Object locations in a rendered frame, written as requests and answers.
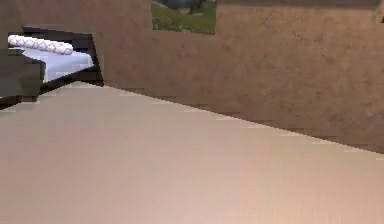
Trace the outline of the black framed bed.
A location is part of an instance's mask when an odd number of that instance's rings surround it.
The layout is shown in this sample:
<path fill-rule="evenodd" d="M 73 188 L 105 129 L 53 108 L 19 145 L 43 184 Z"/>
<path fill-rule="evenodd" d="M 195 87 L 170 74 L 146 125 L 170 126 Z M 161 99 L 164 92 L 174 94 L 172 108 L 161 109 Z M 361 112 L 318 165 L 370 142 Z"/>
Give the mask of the black framed bed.
<path fill-rule="evenodd" d="M 25 56 L 41 60 L 46 64 L 44 80 L 39 95 L 34 97 L 10 96 L 0 98 L 0 110 L 22 102 L 35 102 L 40 95 L 76 81 L 96 86 L 104 85 L 92 34 L 24 26 L 20 33 L 14 32 L 9 35 L 66 42 L 73 46 L 73 52 L 70 55 L 62 55 L 12 46 L 9 43 L 7 47 L 0 48 L 23 50 Z"/>

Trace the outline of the white patterned pillow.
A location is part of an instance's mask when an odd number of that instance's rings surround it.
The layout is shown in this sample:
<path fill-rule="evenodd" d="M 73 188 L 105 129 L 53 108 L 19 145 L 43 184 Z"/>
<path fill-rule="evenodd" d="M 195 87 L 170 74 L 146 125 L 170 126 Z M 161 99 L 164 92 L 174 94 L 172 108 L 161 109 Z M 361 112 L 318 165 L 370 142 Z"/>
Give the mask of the white patterned pillow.
<path fill-rule="evenodd" d="M 73 52 L 73 46 L 66 42 L 58 42 L 21 35 L 9 35 L 7 40 L 10 45 L 17 47 L 36 49 L 62 55 L 70 55 Z"/>

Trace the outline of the dark green blanket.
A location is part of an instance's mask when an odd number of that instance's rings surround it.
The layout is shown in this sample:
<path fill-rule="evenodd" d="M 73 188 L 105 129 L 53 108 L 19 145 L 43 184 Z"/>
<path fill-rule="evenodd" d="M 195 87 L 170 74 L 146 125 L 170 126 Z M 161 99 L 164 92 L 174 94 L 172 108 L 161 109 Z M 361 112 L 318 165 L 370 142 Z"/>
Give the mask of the dark green blanket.
<path fill-rule="evenodd" d="M 40 93 L 46 64 L 20 49 L 0 49 L 0 98 Z"/>

